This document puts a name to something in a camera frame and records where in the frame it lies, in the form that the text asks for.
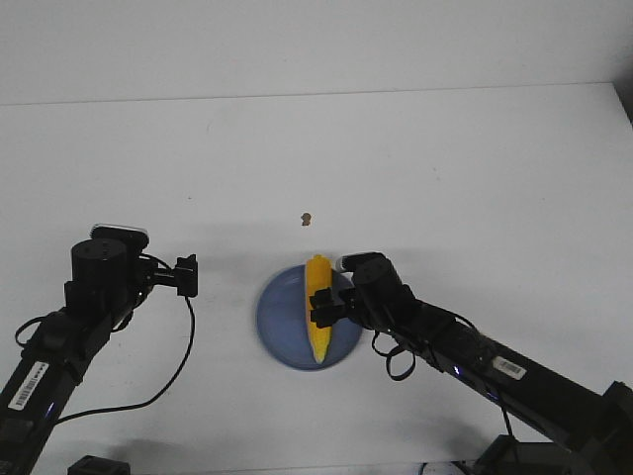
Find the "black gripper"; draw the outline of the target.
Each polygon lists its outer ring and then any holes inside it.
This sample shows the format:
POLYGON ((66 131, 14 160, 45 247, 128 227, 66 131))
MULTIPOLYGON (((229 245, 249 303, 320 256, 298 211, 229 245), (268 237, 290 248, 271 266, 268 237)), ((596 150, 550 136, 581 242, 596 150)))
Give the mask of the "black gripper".
POLYGON ((356 288, 339 290, 336 295, 339 306, 335 305, 335 295, 331 287, 319 289, 310 296, 312 306, 330 306, 311 310, 312 323, 318 328, 329 328, 342 319, 352 322, 365 321, 366 306, 356 288))
POLYGON ((142 264, 142 285, 150 292, 155 286, 177 288, 182 297, 197 297, 199 293, 199 265, 197 256, 178 257, 175 273, 170 268, 160 267, 154 261, 142 264))

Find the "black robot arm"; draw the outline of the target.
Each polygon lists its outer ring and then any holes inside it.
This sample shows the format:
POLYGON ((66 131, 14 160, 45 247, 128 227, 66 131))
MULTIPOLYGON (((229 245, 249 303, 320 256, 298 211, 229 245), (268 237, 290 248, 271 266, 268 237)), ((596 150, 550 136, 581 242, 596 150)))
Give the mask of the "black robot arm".
POLYGON ((380 252, 345 255, 348 289, 310 291, 320 328, 348 319, 395 342, 386 359, 408 351, 546 436, 520 442, 500 435, 467 474, 629 474, 632 390, 615 381, 601 395, 489 338, 450 311, 417 299, 380 252))
POLYGON ((144 253, 147 245, 143 232, 109 229, 71 249, 65 304, 36 318, 37 327, 1 391, 2 473, 33 471, 94 357, 155 286, 173 287, 186 300, 197 296, 196 256, 167 266, 144 253))

